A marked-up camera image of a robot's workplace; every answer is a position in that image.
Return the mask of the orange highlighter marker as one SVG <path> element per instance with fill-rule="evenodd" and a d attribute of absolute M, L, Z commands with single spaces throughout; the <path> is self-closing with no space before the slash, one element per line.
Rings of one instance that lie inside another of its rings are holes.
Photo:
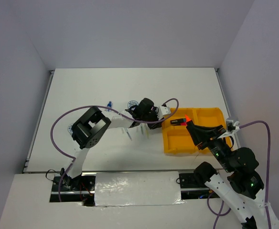
<path fill-rule="evenodd" d="M 185 115 L 185 122 L 187 123 L 189 121 L 191 121 L 191 119 L 187 115 Z"/>

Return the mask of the yellow gel pen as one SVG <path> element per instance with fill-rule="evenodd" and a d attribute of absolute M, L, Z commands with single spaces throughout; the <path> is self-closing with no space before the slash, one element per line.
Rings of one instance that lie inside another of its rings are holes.
<path fill-rule="evenodd" d="M 144 127 L 145 127 L 146 137 L 149 139 L 149 137 L 150 137 L 150 129 L 149 129 L 148 125 L 144 125 Z"/>

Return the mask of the blue highlighter marker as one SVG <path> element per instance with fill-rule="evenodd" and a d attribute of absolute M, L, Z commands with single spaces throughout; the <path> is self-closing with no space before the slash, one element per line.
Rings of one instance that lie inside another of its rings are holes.
<path fill-rule="evenodd" d="M 179 119 L 173 119 L 170 121 L 171 125 L 181 125 L 182 123 L 185 122 L 184 118 L 179 118 Z"/>

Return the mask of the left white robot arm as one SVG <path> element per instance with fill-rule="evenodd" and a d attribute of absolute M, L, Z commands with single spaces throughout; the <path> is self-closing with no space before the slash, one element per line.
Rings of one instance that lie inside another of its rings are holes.
<path fill-rule="evenodd" d="M 75 190 L 80 186 L 80 177 L 88 151 L 97 145 L 108 129 L 130 129 L 140 124 L 147 124 L 149 129 L 160 128 L 165 116 L 163 108 L 164 106 L 156 107 L 148 98 L 122 111 L 91 106 L 71 126 L 74 152 L 69 154 L 60 150 L 71 159 L 70 164 L 60 170 L 62 184 L 69 190 Z"/>

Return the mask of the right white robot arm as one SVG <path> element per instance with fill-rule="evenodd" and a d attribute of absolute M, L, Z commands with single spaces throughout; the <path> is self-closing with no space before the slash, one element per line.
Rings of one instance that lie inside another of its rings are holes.
<path fill-rule="evenodd" d="M 195 125 L 186 122 L 194 145 L 203 150 L 208 148 L 222 168 L 230 175 L 225 183 L 217 170 L 202 162 L 194 170 L 194 181 L 200 187 L 209 187 L 234 212 L 244 229 L 279 229 L 279 220 L 268 201 L 268 182 L 264 182 L 256 168 L 259 162 L 250 148 L 232 150 L 224 141 L 238 130 L 253 125 L 240 125 L 238 121 L 216 127 Z"/>

